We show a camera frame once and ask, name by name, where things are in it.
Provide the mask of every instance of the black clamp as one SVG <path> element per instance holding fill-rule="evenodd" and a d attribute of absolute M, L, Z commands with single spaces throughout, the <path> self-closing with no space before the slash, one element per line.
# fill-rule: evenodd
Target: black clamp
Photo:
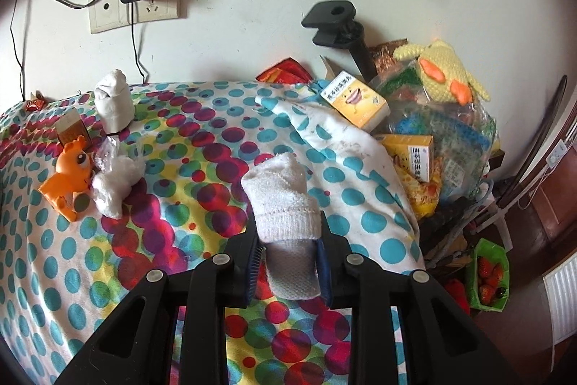
<path fill-rule="evenodd" d="M 365 44 L 365 28 L 354 20 L 357 11 L 350 1 L 324 1 L 315 4 L 301 25 L 318 29 L 313 43 L 320 47 L 348 49 L 363 79 L 368 83 L 377 75 L 373 56 Z"/>
<path fill-rule="evenodd" d="M 194 270 L 149 271 L 74 356 L 56 385 L 164 385 L 180 306 L 186 306 L 179 383 L 225 385 L 224 308 L 252 299 L 263 247 L 253 217 L 223 253 Z M 317 244 L 321 296 L 352 314 L 350 385 L 397 383 L 391 306 L 403 335 L 409 384 L 517 385 L 521 381 L 490 340 L 425 271 L 401 275 L 353 253 L 322 214 Z"/>

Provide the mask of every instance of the orange plastic toy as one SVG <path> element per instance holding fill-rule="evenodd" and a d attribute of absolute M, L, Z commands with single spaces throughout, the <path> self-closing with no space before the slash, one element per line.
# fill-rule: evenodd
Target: orange plastic toy
<path fill-rule="evenodd" d="M 56 161 L 56 173 L 40 185 L 38 191 L 69 222 L 77 218 L 74 210 L 73 193 L 88 190 L 92 175 L 92 159 L 83 150 L 84 136 L 64 146 Z"/>

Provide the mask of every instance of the polka dot bedsheet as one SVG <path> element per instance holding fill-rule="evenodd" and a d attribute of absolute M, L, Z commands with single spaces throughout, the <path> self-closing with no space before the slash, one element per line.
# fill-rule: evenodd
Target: polka dot bedsheet
<path fill-rule="evenodd" d="M 277 153 L 296 155 L 331 231 L 353 251 L 391 271 L 423 268 L 417 224 L 384 148 L 308 87 L 221 81 L 131 90 L 136 117 L 120 139 L 142 144 L 146 173 L 121 220 L 100 216 L 79 194 L 79 220 L 70 224 L 37 191 L 62 150 L 59 116 L 76 108 L 94 144 L 105 137 L 93 94 L 31 114 L 20 104 L 0 117 L 0 332 L 35 383 L 54 383 L 148 270 L 192 269 L 241 232 L 248 201 L 240 178 Z M 275 298 L 261 269 L 250 307 L 226 311 L 230 383 L 345 384 L 350 320 L 350 311 L 328 310 L 320 299 Z"/>

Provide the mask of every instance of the wall socket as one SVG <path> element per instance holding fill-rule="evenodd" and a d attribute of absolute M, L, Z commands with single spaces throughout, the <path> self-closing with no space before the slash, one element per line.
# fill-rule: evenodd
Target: wall socket
<path fill-rule="evenodd" d="M 99 0 L 88 8 L 90 33 L 112 30 L 130 25 L 130 4 L 120 0 Z M 135 23 L 177 19 L 180 0 L 141 0 L 135 5 Z"/>
<path fill-rule="evenodd" d="M 567 146 L 562 140 L 559 140 L 555 148 L 545 159 L 547 161 L 547 165 L 549 166 L 549 168 L 553 170 L 559 163 L 559 160 L 561 160 L 566 153 L 567 153 Z"/>

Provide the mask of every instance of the crocheted duck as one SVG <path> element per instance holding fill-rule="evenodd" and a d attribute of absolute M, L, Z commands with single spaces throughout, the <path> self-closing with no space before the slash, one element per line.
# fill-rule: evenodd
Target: crocheted duck
<path fill-rule="evenodd" d="M 433 41 L 427 47 L 409 43 L 397 48 L 393 58 L 397 61 L 418 58 L 417 72 L 433 101 L 466 105 L 473 101 L 472 90 L 483 100 L 490 100 L 487 91 L 465 69 L 455 50 L 444 41 Z"/>

